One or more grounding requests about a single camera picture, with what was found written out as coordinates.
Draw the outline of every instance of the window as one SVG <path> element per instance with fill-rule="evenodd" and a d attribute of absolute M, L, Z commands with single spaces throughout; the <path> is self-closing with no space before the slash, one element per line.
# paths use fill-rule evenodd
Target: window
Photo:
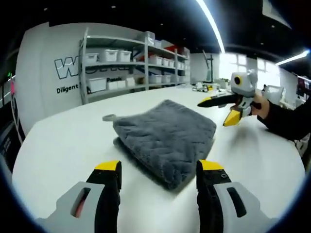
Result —
<path fill-rule="evenodd" d="M 221 53 L 219 55 L 219 78 L 231 79 L 233 72 L 246 72 L 246 55 Z"/>
<path fill-rule="evenodd" d="M 258 83 L 257 89 L 262 90 L 263 85 L 280 86 L 280 70 L 272 62 L 257 59 Z"/>

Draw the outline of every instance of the gray towel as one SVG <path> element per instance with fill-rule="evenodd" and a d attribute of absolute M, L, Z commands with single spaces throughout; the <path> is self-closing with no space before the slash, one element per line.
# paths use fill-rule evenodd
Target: gray towel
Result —
<path fill-rule="evenodd" d="M 207 157 L 216 124 L 165 100 L 144 114 L 115 118 L 113 128 L 131 154 L 174 189 L 195 174 L 197 160 Z"/>

